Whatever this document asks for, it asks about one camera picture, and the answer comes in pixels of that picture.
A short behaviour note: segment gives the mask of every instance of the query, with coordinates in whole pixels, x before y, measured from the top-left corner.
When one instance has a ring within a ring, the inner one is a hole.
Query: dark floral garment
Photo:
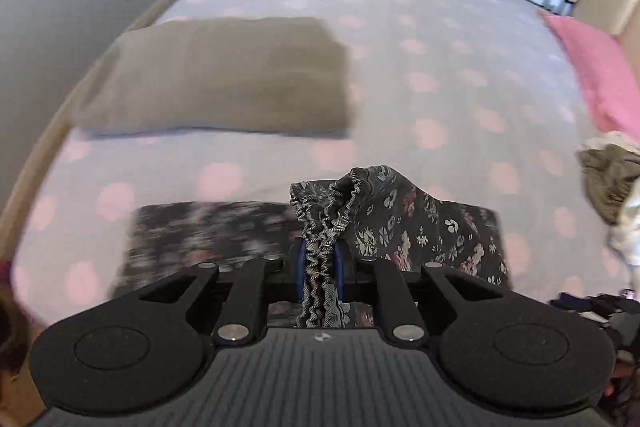
[[[311,232],[303,232],[303,237],[310,237],[316,248],[308,248],[307,264],[310,258],[326,255],[326,247],[318,246],[333,244],[331,238],[338,232],[354,254],[390,259],[404,271],[420,271],[422,264],[439,261],[508,285],[496,214],[437,200],[392,168],[353,168],[336,182],[300,182],[291,185],[291,196],[303,230]],[[305,289],[329,286],[321,273],[311,273],[318,281],[305,281]],[[319,297],[310,293],[298,324],[344,327],[341,306],[335,292]]]
[[[497,217],[478,206],[440,201],[387,167],[370,168],[382,192],[373,195],[345,229],[354,255],[392,260],[405,271],[429,261],[456,267],[507,286],[507,269]],[[303,182],[322,203],[332,181]],[[140,288],[204,259],[221,271],[268,253],[286,253],[302,226],[292,206],[279,203],[172,203],[139,208],[130,231],[130,250],[113,296]],[[372,325],[371,309],[340,303],[346,327]],[[270,326],[292,326],[300,305],[275,303]]]

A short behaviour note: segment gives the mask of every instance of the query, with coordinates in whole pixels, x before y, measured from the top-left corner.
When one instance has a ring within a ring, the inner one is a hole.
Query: floral fabric
[[[390,259],[404,271],[419,271],[423,263],[437,261],[494,284],[508,285],[494,212],[437,200],[386,166],[358,171],[369,190],[342,234],[354,255]],[[353,188],[348,176],[338,182],[297,185],[324,208],[331,199],[332,184],[346,192]],[[293,207],[286,204],[253,201],[144,206],[134,218],[130,250],[113,296],[204,259],[214,258],[222,271],[237,270],[252,257],[289,251],[301,232]],[[339,303],[339,308],[344,327],[372,325],[369,306]],[[292,326],[299,313],[299,304],[272,304],[269,324]]]

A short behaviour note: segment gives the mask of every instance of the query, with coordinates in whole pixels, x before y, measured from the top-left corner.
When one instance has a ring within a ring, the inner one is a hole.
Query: pink pillow
[[[640,140],[640,89],[616,39],[571,17],[542,17],[575,67],[594,125]]]

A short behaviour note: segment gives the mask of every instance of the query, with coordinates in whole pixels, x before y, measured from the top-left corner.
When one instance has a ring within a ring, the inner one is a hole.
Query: ridged rubber surface
[[[593,410],[520,419],[466,401],[422,352],[376,330],[270,329],[255,346],[225,349],[183,395],[128,417],[52,409],[37,427],[499,427],[609,425]]]

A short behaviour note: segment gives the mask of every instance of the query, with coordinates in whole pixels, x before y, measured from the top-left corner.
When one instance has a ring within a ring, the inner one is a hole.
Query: polka dot bed sheet
[[[340,139],[188,130],[67,137],[15,257],[17,299],[51,324],[108,299],[130,216],[176,201],[289,201],[289,184],[387,164],[443,200],[492,208],[514,288],[615,293],[626,267],[582,194],[594,135],[577,79],[524,0],[178,0],[157,23],[314,16],[350,50]]]

